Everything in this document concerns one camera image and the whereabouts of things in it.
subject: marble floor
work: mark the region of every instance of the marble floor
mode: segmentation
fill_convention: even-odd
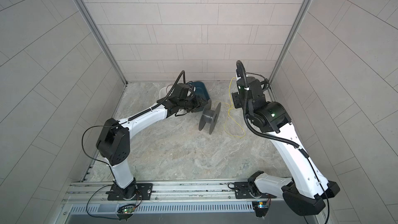
[[[122,97],[115,119],[129,117],[150,107],[159,99],[159,90],[172,82],[130,83]],[[213,106],[217,102],[231,103],[229,82],[205,82]],[[232,82],[231,92],[237,91]],[[175,179],[247,178],[257,170],[289,177],[282,157],[265,138],[255,136],[244,124],[242,110],[233,108],[230,115],[244,128],[243,138],[224,131],[228,105],[222,104],[216,127],[209,135],[209,124],[198,130],[202,112],[181,117],[169,117],[139,132],[131,140],[127,157],[137,181]],[[242,129],[230,118],[225,129],[232,135],[243,136]],[[95,162],[88,181],[111,181],[110,170]]]

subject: yellow wire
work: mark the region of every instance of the yellow wire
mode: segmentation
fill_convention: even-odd
[[[234,105],[233,105],[233,103],[232,103],[232,97],[231,97],[231,84],[232,84],[232,80],[233,80],[233,79],[236,79],[236,77],[233,77],[233,78],[231,79],[231,82],[229,83],[229,89],[228,89],[229,99],[231,100],[231,104],[226,103],[226,102],[221,102],[222,104],[227,104],[228,107],[229,107],[229,109],[228,109],[228,116],[226,117],[225,123],[224,123],[224,131],[225,131],[229,136],[236,137],[236,138],[242,138],[242,137],[245,137],[246,131],[245,131],[245,130],[241,127],[241,125],[240,125],[238,122],[236,122],[236,120],[234,120],[234,118],[231,117],[231,115],[229,114],[229,111],[231,111],[231,109],[234,108]],[[232,135],[232,134],[230,134],[230,133],[225,129],[225,125],[226,125],[226,122],[227,122],[227,120],[228,120],[228,117],[230,117],[230,118],[242,129],[242,131],[244,132],[243,136],[235,136],[235,135]]]

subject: robotic arm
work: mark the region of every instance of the robotic arm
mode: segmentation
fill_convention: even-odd
[[[271,140],[292,174],[292,178],[281,178],[260,171],[254,173],[248,179],[252,196],[272,194],[283,198],[298,215],[318,214],[325,207],[323,199],[334,197],[340,188],[335,182],[328,181],[314,165],[297,137],[284,107],[278,102],[266,102],[263,88],[268,82],[247,77],[240,61],[237,61],[237,68],[238,92],[232,93],[235,108],[242,108],[249,130]],[[182,75],[183,83],[178,83]],[[96,146],[111,167],[115,178],[114,193],[128,200],[134,197],[137,190],[135,178],[127,163],[130,139],[135,134],[173,114],[178,116],[177,112],[181,109],[197,112],[203,110],[208,103],[211,104],[211,100],[196,93],[193,84],[185,83],[182,71],[166,97],[158,100],[157,104],[128,118],[107,120]]]

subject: gray spool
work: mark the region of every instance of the gray spool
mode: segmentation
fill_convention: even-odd
[[[209,134],[211,134],[214,130],[214,127],[216,126],[218,116],[220,115],[220,110],[221,110],[221,103],[218,103],[216,110],[211,110],[211,101],[205,105],[203,112],[202,112],[202,117],[200,118],[199,121],[199,131],[205,127],[206,123],[210,124],[210,131]]]

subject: gray tiled wall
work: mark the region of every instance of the gray tiled wall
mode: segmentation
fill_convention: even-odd
[[[1,223],[51,219],[123,87],[72,0],[0,0]]]
[[[84,2],[128,81],[214,81],[236,60],[269,77],[302,0]]]
[[[397,8],[313,0],[272,85],[341,188],[330,201],[340,224],[398,221]]]

